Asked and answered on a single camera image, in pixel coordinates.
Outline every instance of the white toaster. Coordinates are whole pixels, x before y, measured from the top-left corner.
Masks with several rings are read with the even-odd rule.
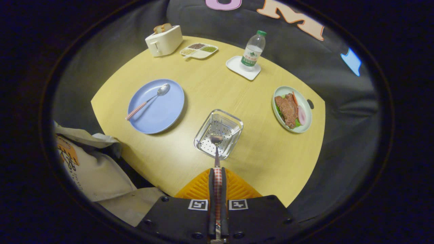
[[[148,36],[146,39],[151,55],[154,57],[164,56],[173,53],[182,42],[180,26],[173,26],[172,29]]]

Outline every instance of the meat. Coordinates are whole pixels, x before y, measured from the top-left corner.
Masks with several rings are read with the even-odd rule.
[[[298,118],[298,107],[294,101],[292,94],[285,95],[285,98],[277,96],[274,98],[277,106],[283,114],[285,125],[294,129],[296,126],[296,118]]]

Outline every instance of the table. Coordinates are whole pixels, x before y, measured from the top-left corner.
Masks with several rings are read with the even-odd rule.
[[[185,60],[179,51],[193,43],[219,50],[206,59]],[[244,123],[240,139],[222,167],[232,170],[262,195],[276,195],[288,206],[300,193],[321,150],[325,103],[300,79],[261,57],[262,70],[249,81],[225,63],[243,50],[218,41],[184,36],[171,55],[138,54],[117,70],[91,103],[106,135],[122,142],[122,157],[140,175],[169,195],[214,166],[214,159],[198,151],[193,139],[213,109],[224,110]],[[144,84],[172,79],[184,89],[185,105],[179,119],[166,131],[146,135],[125,120],[131,97]],[[271,99],[279,86],[291,86],[310,99],[312,124],[301,134],[285,130],[273,114]]]

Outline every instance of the stainless steel basket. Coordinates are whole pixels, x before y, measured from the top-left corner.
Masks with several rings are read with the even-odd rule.
[[[215,145],[211,143],[210,136],[215,125],[220,127],[220,121],[222,122],[223,141],[218,145],[218,152],[220,160],[224,160],[229,156],[243,130],[243,122],[225,111],[215,109],[210,113],[194,138],[194,147],[214,158]]]

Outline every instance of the bread slice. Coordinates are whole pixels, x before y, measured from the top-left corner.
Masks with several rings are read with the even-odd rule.
[[[164,25],[156,26],[154,28],[154,33],[155,34],[163,33],[163,32],[168,31],[170,29],[172,29],[172,25],[170,23],[166,23]]]

